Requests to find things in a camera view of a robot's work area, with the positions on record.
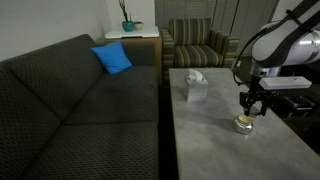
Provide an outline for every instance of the tissue box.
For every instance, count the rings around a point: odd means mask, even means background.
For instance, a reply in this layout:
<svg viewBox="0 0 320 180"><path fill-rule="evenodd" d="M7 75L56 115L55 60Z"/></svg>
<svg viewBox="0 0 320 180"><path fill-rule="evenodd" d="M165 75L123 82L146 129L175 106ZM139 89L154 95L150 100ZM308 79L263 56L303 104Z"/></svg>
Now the tissue box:
<svg viewBox="0 0 320 180"><path fill-rule="evenodd" d="M208 81L203 77L202 81L193 81L185 77L185 93L187 101L205 101L208 91Z"/></svg>

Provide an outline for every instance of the gray table top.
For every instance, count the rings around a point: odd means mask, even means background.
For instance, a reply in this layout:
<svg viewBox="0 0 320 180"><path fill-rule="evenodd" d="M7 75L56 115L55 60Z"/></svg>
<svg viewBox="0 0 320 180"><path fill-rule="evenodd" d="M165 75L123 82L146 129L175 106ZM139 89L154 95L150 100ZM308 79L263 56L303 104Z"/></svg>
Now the gray table top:
<svg viewBox="0 0 320 180"><path fill-rule="evenodd" d="M188 69L170 69L170 88L180 179L320 179L320 158L271 110L254 119L249 135L232 122L243 109L224 68L196 69L209 83L206 101L187 102Z"/></svg>

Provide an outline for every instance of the striped armchair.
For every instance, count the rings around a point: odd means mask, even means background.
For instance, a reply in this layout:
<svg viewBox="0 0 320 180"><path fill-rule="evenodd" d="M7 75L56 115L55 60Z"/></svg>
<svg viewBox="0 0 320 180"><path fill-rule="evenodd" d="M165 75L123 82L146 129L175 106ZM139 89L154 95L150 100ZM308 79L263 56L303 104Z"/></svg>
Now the striped armchair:
<svg viewBox="0 0 320 180"><path fill-rule="evenodd" d="M171 19L161 29L163 84L169 85L169 68L228 67L234 63L239 39L211 30L211 19Z"/></svg>

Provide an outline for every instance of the white wall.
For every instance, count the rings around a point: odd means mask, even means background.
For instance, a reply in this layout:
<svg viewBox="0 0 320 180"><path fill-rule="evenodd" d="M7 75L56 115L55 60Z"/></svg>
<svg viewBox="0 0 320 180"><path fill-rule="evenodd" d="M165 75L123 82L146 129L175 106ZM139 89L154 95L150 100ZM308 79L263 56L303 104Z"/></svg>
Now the white wall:
<svg viewBox="0 0 320 180"><path fill-rule="evenodd" d="M101 42L105 0L0 0L0 61L80 34Z"/></svg>
<svg viewBox="0 0 320 180"><path fill-rule="evenodd" d="M118 0L106 0L113 30L121 29L124 16ZM154 0L125 0L128 18L132 21L142 21L144 25L155 26Z"/></svg>
<svg viewBox="0 0 320 180"><path fill-rule="evenodd" d="M279 0L276 11L274 12L272 21L283 19L287 14L286 10L293 10L302 0Z"/></svg>

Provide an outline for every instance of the throw pillow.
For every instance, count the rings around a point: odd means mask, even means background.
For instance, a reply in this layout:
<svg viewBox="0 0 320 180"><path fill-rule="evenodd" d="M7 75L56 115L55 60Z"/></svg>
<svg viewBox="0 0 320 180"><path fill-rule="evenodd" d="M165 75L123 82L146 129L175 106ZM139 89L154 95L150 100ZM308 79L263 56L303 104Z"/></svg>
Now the throw pillow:
<svg viewBox="0 0 320 180"><path fill-rule="evenodd" d="M98 56L110 74L115 74L132 66L119 40L102 47L91 48L91 50Z"/></svg>

